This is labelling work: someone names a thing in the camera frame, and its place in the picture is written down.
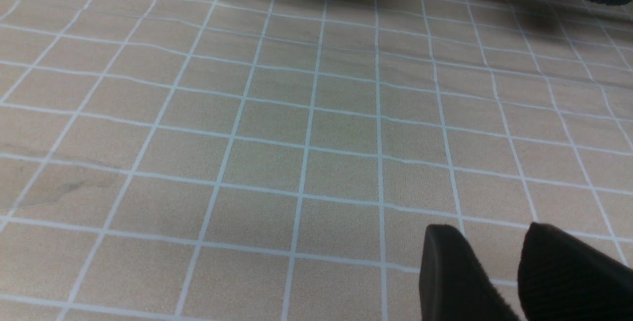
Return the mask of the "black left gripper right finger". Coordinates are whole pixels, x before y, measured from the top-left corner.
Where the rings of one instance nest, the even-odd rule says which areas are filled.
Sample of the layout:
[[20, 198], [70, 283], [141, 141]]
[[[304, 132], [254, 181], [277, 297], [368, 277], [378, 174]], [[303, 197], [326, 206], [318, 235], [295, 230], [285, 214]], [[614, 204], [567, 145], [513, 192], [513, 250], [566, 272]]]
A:
[[517, 282], [529, 321], [633, 318], [631, 268], [550, 224], [530, 224]]

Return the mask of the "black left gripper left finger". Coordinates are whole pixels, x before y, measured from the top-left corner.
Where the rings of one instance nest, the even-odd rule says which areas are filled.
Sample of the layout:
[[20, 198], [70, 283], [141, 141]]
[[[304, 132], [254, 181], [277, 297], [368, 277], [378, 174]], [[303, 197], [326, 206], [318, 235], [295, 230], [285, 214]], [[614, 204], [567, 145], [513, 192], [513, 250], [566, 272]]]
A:
[[423, 321], [518, 321], [455, 227], [425, 229], [419, 297]]

